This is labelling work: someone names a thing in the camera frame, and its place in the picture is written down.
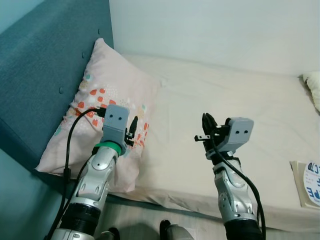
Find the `white bed sheet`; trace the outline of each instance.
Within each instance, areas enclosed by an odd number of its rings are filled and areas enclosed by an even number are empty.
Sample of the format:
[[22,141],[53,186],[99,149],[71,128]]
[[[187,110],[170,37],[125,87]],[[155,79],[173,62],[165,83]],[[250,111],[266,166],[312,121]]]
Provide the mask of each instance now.
[[118,196],[220,218],[213,166],[194,135],[203,132],[204,112],[220,124],[228,117],[247,117],[254,120],[253,132],[235,155],[260,192],[267,227],[320,231],[319,211],[300,206],[289,163],[319,161],[319,115],[297,78],[125,57],[158,78],[162,88],[136,189]]

